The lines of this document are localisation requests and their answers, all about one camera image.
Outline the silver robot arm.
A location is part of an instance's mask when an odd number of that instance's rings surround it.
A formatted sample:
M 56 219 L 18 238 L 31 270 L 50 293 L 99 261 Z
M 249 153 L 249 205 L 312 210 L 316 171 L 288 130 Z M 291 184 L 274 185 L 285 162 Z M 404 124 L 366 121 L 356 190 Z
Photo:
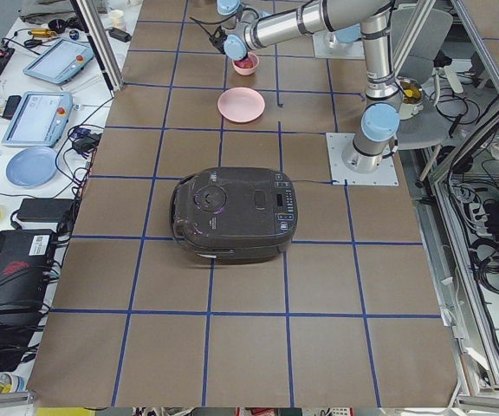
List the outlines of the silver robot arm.
M 268 14 L 241 1 L 219 1 L 224 17 L 209 34 L 211 44 L 233 61 L 299 36 L 334 33 L 358 24 L 366 66 L 366 110 L 360 130 L 342 152 L 345 165 L 374 172 L 399 128 L 401 94 L 392 65 L 390 1 L 308 1 L 292 10 Z

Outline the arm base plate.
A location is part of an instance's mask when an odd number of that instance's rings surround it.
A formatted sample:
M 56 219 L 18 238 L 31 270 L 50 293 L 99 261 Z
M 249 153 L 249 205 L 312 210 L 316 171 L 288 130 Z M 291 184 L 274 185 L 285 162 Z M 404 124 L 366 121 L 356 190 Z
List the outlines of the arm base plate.
M 398 186 L 393 156 L 365 156 L 353 146 L 354 133 L 327 133 L 331 180 L 335 185 Z
M 314 56 L 324 59 L 365 59 L 363 42 L 358 36 L 352 42 L 341 42 L 335 33 L 322 31 L 313 34 Z

